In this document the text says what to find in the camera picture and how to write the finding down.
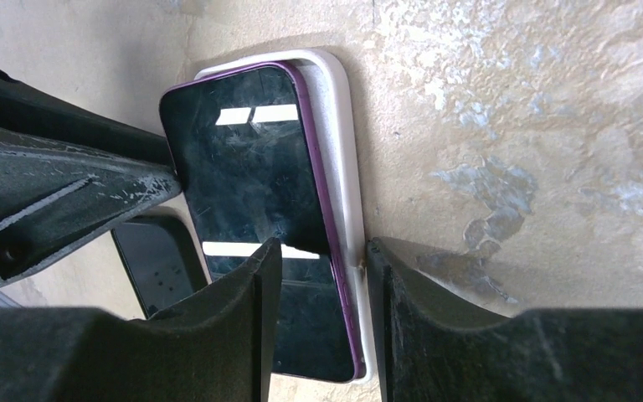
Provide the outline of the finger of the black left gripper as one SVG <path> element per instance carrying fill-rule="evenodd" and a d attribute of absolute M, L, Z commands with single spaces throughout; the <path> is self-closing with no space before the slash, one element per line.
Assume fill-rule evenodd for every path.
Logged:
<path fill-rule="evenodd" d="M 0 70 L 0 128 L 171 167 L 164 137 L 48 95 Z"/>
<path fill-rule="evenodd" d="M 180 190 L 169 167 L 0 128 L 0 287 Z"/>

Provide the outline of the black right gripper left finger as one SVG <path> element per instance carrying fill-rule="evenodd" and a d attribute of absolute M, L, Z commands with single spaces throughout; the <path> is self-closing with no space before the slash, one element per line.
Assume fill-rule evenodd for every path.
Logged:
<path fill-rule="evenodd" d="M 265 401 L 281 274 L 271 238 L 147 320 L 0 308 L 0 401 Z"/>

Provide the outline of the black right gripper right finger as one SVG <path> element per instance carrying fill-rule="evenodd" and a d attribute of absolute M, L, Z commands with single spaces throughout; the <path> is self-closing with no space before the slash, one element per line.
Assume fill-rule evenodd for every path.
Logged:
<path fill-rule="evenodd" d="M 643 308 L 540 308 L 505 317 L 483 260 L 377 237 L 368 290 L 385 401 L 643 401 Z"/>

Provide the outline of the black phone case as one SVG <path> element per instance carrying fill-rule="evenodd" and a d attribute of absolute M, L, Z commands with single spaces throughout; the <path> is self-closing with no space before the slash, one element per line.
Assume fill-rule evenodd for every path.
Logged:
<path fill-rule="evenodd" d="M 188 228 L 175 216 L 137 216 L 111 236 L 145 318 L 208 284 Z"/>

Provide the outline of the black smartphone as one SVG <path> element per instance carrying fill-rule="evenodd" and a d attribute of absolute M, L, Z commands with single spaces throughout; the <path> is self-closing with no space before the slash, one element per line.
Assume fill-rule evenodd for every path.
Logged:
<path fill-rule="evenodd" d="M 214 280 L 280 241 L 273 368 L 338 383 L 367 372 L 302 73 L 259 62 L 171 88 L 159 115 Z"/>

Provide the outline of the clear phone case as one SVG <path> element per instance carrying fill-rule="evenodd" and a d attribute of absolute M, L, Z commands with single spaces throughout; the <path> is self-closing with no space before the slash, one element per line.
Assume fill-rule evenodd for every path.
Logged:
<path fill-rule="evenodd" d="M 346 70 L 335 55 L 319 48 L 289 49 L 254 54 L 200 70 L 200 80 L 222 71 L 245 66 L 286 61 L 304 76 L 310 93 L 321 159 L 326 174 L 334 223 L 339 236 L 342 279 L 351 307 L 352 356 L 360 370 L 353 384 L 370 381 L 377 371 L 368 286 L 364 266 L 365 231 L 358 158 L 355 142 L 351 91 Z"/>

